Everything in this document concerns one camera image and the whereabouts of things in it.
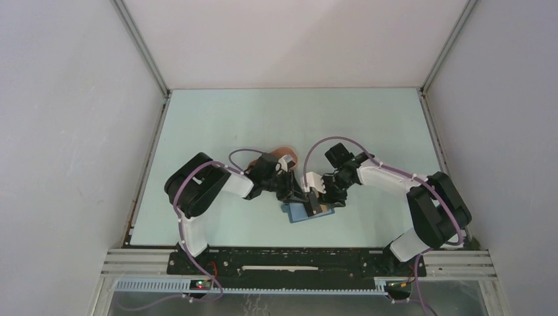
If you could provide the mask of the blue card holder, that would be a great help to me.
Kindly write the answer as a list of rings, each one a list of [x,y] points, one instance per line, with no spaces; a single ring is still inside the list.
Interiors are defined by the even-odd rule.
[[[308,221],[310,219],[317,219],[319,217],[325,217],[319,215],[308,217],[306,207],[302,203],[283,203],[281,204],[280,208],[281,211],[288,216],[288,220],[291,224]]]

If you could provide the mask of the pink oval tray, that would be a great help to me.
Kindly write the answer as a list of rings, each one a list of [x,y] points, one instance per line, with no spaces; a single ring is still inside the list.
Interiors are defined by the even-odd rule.
[[[296,152],[291,147],[281,146],[273,149],[269,153],[277,157],[279,160],[285,160],[288,171],[293,171],[296,169],[299,159]]]

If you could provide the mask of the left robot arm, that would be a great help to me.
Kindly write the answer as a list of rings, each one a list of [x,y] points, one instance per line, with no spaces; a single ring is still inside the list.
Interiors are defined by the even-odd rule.
[[[252,200],[271,192],[282,203],[305,203],[308,198],[295,179],[297,159],[292,153],[261,153],[243,170],[199,152],[179,168],[164,185],[177,215],[179,246],[186,251],[183,266],[192,274],[207,268],[206,211],[221,192]]]

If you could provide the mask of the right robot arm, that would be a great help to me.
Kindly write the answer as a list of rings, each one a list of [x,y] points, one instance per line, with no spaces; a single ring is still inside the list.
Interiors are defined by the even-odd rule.
[[[386,246],[388,253],[382,264],[387,273],[400,275],[409,260],[444,245],[463,243],[463,231],[472,216],[446,173],[425,176],[405,172],[377,160],[366,149],[354,155],[342,143],[331,147],[325,156],[334,169],[328,174],[309,172],[309,159],[303,162],[302,188],[319,203],[343,207],[353,185],[380,188],[406,201],[413,226]]]

